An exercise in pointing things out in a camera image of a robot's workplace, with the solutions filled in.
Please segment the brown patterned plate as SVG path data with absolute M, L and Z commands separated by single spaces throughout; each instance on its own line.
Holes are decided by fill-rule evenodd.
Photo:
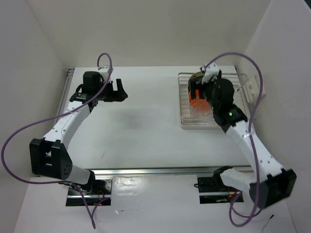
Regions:
M 191 77 L 188 80 L 188 85 L 200 84 L 202 82 L 202 77 L 203 75 L 196 75 L 196 74 L 191 75 Z

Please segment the orange plate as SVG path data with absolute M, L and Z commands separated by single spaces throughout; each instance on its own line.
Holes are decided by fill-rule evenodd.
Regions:
M 189 92 L 189 102 L 190 102 L 190 106 L 193 109 L 197 109 L 197 110 L 203 110 L 203 111 L 208 111 L 210 110 L 210 105 L 209 103 L 206 101 L 206 99 L 201 99 L 199 96 L 199 90 L 195 90 L 195 97 L 193 97 L 192 92 Z

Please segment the clear glass plate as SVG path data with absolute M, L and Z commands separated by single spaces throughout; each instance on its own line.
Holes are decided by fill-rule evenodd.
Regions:
M 215 122 L 213 117 L 213 111 L 209 110 L 208 112 L 203 112 L 201 119 L 205 122 Z
M 200 108 L 190 108 L 190 117 L 191 118 L 200 118 L 202 114 L 202 111 Z
M 210 108 L 200 108 L 196 110 L 196 117 L 200 119 L 208 119 L 212 114 L 212 110 Z

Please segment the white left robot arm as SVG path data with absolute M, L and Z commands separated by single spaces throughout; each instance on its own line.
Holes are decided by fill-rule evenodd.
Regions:
M 93 171 L 73 164 L 68 146 L 82 122 L 100 101 L 122 102 L 128 97 L 121 79 L 116 80 L 117 90 L 113 89 L 113 83 L 108 79 L 110 74 L 109 67 L 86 71 L 83 83 L 69 100 L 65 116 L 41 139 L 34 138 L 30 142 L 33 174 L 75 183 L 86 194 L 91 194 L 104 185 L 104 182 L 96 180 Z

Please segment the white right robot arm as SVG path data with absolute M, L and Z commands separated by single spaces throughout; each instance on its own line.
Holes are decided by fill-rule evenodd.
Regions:
M 238 145 L 255 173 L 252 178 L 231 166 L 223 166 L 213 172 L 214 188 L 219 191 L 236 188 L 248 194 L 259 209 L 288 198 L 297 175 L 292 169 L 286 170 L 252 130 L 250 120 L 233 102 L 235 90 L 232 82 L 223 78 L 206 83 L 191 81 L 188 90 L 191 98 L 207 101 L 215 122 Z

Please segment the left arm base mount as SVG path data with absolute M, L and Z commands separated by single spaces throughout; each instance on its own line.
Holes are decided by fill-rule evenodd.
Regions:
M 80 191 L 75 186 L 67 184 L 69 188 L 65 205 L 76 207 L 84 206 L 86 203 L 88 206 L 94 207 L 96 204 L 110 206 L 112 184 L 112 178 L 96 179 L 95 185 L 90 190 L 86 190 L 86 186 L 77 185 Z

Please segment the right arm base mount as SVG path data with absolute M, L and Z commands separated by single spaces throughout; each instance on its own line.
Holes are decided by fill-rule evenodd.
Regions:
M 231 169 L 231 166 L 223 166 L 216 169 L 211 177 L 199 177 L 193 186 L 199 191 L 200 204 L 229 203 L 236 197 L 239 190 L 225 186 L 220 174 Z

